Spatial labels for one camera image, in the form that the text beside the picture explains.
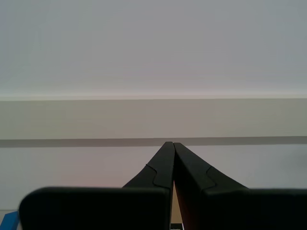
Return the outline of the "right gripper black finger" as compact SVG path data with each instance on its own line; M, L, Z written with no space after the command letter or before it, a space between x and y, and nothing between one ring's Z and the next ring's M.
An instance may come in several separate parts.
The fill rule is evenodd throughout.
M174 143L174 184L186 230L305 230L305 189L251 189Z
M174 144L166 142L121 188L44 187L22 199L24 230L168 230Z

